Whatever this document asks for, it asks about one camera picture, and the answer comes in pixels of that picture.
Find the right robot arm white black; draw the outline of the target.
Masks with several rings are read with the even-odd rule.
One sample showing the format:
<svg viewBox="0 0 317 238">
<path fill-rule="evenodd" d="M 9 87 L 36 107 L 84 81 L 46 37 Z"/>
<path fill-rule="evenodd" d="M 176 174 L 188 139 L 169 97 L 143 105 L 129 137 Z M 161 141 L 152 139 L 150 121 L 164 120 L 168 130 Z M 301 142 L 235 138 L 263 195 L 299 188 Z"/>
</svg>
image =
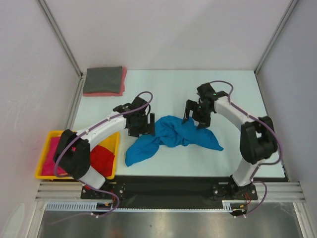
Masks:
<svg viewBox="0 0 317 238">
<path fill-rule="evenodd" d="M 240 199 L 251 189 L 252 181 L 260 166 L 278 149 L 270 117 L 255 118 L 234 104 L 223 91 L 207 93 L 197 102 L 187 100 L 182 123 L 190 118 L 199 124 L 197 129 L 210 126 L 211 113 L 219 114 L 240 131 L 240 153 L 242 159 L 230 176 L 226 195 Z"/>
</svg>

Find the blue t-shirt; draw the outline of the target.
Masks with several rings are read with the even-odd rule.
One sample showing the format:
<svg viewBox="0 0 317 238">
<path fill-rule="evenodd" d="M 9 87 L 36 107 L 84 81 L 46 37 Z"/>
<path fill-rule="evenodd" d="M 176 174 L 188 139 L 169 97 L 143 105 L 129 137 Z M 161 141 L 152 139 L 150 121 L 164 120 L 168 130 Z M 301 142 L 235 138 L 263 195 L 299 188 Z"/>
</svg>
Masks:
<svg viewBox="0 0 317 238">
<path fill-rule="evenodd" d="M 182 119 L 175 116 L 161 117 L 155 122 L 155 135 L 142 135 L 127 149 L 125 164 L 129 167 L 153 157 L 162 145 L 174 148 L 190 144 L 223 150 L 214 133 L 207 128 L 198 129 L 192 118 L 183 124 Z"/>
</svg>

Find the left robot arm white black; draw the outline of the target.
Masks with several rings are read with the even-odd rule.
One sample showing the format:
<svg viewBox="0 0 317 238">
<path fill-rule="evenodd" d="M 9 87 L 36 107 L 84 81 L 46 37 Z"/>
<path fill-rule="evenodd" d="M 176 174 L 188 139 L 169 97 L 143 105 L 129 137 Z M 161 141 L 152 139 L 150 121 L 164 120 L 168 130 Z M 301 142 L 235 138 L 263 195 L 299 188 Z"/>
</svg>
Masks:
<svg viewBox="0 0 317 238">
<path fill-rule="evenodd" d="M 132 103 L 119 105 L 100 122 L 80 131 L 65 130 L 59 139 L 53 161 L 54 173 L 62 168 L 67 176 L 92 188 L 98 198 L 109 194 L 107 179 L 91 165 L 91 151 L 109 136 L 127 129 L 131 137 L 155 134 L 155 114 L 150 102 L 135 97 Z"/>
</svg>

